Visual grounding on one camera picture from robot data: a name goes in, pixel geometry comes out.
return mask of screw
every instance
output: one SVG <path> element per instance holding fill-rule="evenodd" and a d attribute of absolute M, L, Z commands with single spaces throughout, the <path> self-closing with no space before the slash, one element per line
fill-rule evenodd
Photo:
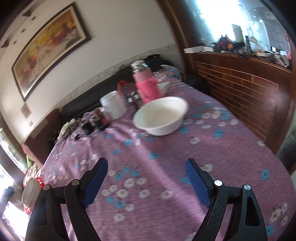
<path fill-rule="evenodd" d="M 216 180 L 214 183 L 216 186 L 222 186 L 223 184 L 220 180 Z"/>
<path fill-rule="evenodd" d="M 50 186 L 48 184 L 46 184 L 44 187 L 43 187 L 43 190 L 48 190 L 50 188 Z"/>
<path fill-rule="evenodd" d="M 244 188 L 245 188 L 246 190 L 251 190 L 251 186 L 248 185 L 248 184 L 244 185 Z"/>
<path fill-rule="evenodd" d="M 72 184 L 73 186 L 76 186 L 76 185 L 79 184 L 79 180 L 75 179 L 75 180 L 73 180 L 73 181 L 71 182 L 71 184 Z"/>

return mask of painting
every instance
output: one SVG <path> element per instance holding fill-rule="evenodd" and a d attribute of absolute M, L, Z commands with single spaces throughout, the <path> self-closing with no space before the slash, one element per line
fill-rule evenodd
<path fill-rule="evenodd" d="M 68 54 L 90 40 L 75 3 L 52 17 L 31 38 L 12 66 L 24 101 Z"/>

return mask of white wall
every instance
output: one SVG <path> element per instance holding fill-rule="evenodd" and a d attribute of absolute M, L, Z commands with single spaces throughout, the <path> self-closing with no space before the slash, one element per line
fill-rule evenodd
<path fill-rule="evenodd" d="M 70 92 L 98 73 L 138 54 L 174 44 L 169 27 L 155 0 L 76 0 L 92 39 L 62 60 L 35 88 L 27 100 L 32 112 L 26 120 L 24 102 L 11 67 L 30 38 L 71 0 L 46 0 L 28 18 L 0 59 L 0 110 L 16 139 L 21 142 Z M 170 53 L 175 62 L 180 57 Z"/>

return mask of white plastic bowl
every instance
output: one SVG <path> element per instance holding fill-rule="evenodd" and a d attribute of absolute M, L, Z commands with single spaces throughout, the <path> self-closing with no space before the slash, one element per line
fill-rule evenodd
<path fill-rule="evenodd" d="M 165 136 L 182 125 L 188 109 L 188 102 L 180 97 L 156 99 L 137 111 L 133 124 L 151 135 Z"/>

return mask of purple bedsheet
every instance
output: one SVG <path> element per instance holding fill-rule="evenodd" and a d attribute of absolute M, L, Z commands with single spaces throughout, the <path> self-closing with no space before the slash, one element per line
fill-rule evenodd
<path fill-rule="evenodd" d="M 134 127 L 133 107 L 110 128 L 56 144 L 42 169 L 45 183 L 67 185 L 107 159 L 108 174 L 87 213 L 102 241 L 191 241 L 207 209 L 184 170 L 194 158 L 213 179 L 226 185 L 249 184 L 260 205 L 269 240 L 276 240 L 296 210 L 291 179 L 274 154 L 215 99 L 171 79 L 168 96 L 189 102 L 182 127 L 161 137 Z M 70 240 L 76 240 L 67 209 L 62 207 Z M 228 225 L 228 207 L 216 240 Z"/>

